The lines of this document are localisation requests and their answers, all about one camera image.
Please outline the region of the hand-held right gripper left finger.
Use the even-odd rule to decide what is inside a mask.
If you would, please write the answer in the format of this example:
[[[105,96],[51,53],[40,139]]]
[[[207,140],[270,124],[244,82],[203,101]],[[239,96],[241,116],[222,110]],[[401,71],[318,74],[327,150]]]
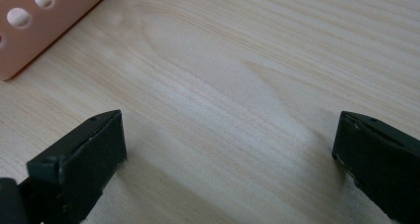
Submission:
[[[95,115],[27,162],[45,224],[80,224],[127,158],[122,112]]]

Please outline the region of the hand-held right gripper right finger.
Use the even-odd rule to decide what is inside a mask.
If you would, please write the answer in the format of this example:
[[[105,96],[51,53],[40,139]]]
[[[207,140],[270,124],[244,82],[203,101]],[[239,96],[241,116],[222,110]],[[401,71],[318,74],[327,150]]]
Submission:
[[[420,224],[420,141],[375,118],[344,111],[332,157],[393,221]]]

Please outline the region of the pink perforated plastic basket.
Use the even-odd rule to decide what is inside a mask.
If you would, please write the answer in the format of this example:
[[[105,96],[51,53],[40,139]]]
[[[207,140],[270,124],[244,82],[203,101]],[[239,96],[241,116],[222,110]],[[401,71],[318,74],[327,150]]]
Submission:
[[[0,80],[29,64],[101,0],[0,0]]]

